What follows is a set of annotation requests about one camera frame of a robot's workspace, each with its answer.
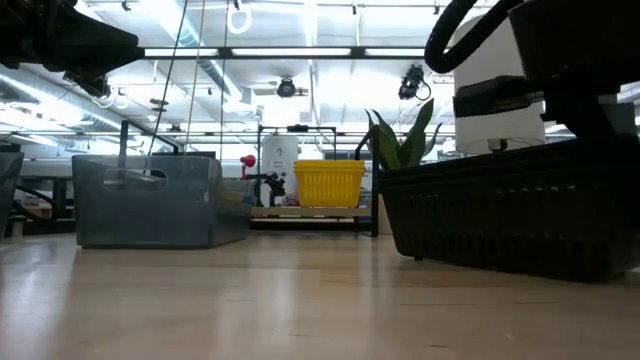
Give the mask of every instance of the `wire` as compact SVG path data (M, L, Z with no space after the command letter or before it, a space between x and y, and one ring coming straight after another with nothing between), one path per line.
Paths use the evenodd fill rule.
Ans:
M76 86L78 86L78 84L73 84L72 87L68 88L67 91L65 91L62 95L60 95L59 98L56 99L56 101L60 101L62 100L63 97L67 96L68 93L71 92L71 90L73 90Z
M198 52L196 53L196 64L200 60L200 45L202 44L202 30L204 29L204 13L205 13L206 0L202 0L202 11L200 11L200 35L198 36ZM193 102L196 98L196 82L198 81L198 68L196 65L193 72L193 88L191 89L191 105L189 105L189 122L187 123L187 140L184 143L184 154L187 154L189 148L189 135L191 133L191 116L193 115Z
M227 0L227 8L226 8L226 16L229 17L229 5L231 4L231 0ZM229 27L225 26L224 27L224 47L227 47L227 40L229 38ZM224 103L224 87L227 85L227 83L224 81L225 79L225 74L227 72L227 60L222 60L222 86L220 87L220 104ZM220 159L220 161L222 161L222 143L223 141L223 137L222 137L222 128L224 126L224 110L222 109L222 106L220 106L220 153L218 154L218 158Z
M454 0L433 27L424 50L424 61L433 71L448 73L465 62L509 16L509 10L525 0L500 0L449 51L445 49L458 26L478 0Z
M184 2L184 8L182 9L182 18L180 19L180 26L178 27L178 34L176 35L176 42L173 45L173 56L171 57L171 63L169 63L169 71L167 72L167 81L164 84L164 92L162 94L162 102L160 103L160 111L158 111L158 118L156 119L156 126L153 129L153 135L151 136L151 144L149 145L149 154L147 156L151 156L151 152L153 151L153 143L156 141L156 137L158 136L158 129L160 128L160 120L162 119L162 113L164 112L164 104L167 99L167 91L169 90L169 82L171 81L171 73L173 72L173 64L176 61L176 51L178 50L178 44L180 44L180 34L182 33L182 27L184 26L184 19L187 16L187 5L188 1Z

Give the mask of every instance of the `yellow basket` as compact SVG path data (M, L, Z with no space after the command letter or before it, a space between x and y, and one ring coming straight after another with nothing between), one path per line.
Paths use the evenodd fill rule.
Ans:
M364 161L300 160L295 173L301 206L358 206Z

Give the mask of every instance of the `black plastic basket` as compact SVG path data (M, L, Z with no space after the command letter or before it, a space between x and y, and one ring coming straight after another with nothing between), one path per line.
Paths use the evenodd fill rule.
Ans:
M384 172L398 251L603 281L640 263L640 144L567 141Z

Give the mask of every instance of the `snake plant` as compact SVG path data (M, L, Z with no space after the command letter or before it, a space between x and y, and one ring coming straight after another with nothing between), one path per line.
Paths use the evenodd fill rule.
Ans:
M371 113L368 110L365 110L365 112L369 117L369 126L371 127L374 124ZM371 110L371 112L378 119L380 127L380 143L378 145L380 149L380 165L384 170L419 166L420 160L433 150L440 126L442 126L442 124L438 125L433 137L427 143L425 130L433 116L433 99L427 101L420 108L416 122L409 130L404 142L398 140L391 126L382 119L382 116L377 111Z

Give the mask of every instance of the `security camera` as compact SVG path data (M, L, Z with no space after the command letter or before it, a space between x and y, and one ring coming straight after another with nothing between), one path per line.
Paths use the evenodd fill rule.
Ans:
M402 85L398 91L401 100L409 100L416 97L420 85L424 84L424 70L420 65L411 65L407 75L402 79Z
M296 86L293 85L293 79L286 77L282 78L278 90L276 91L281 98L289 98L296 94Z

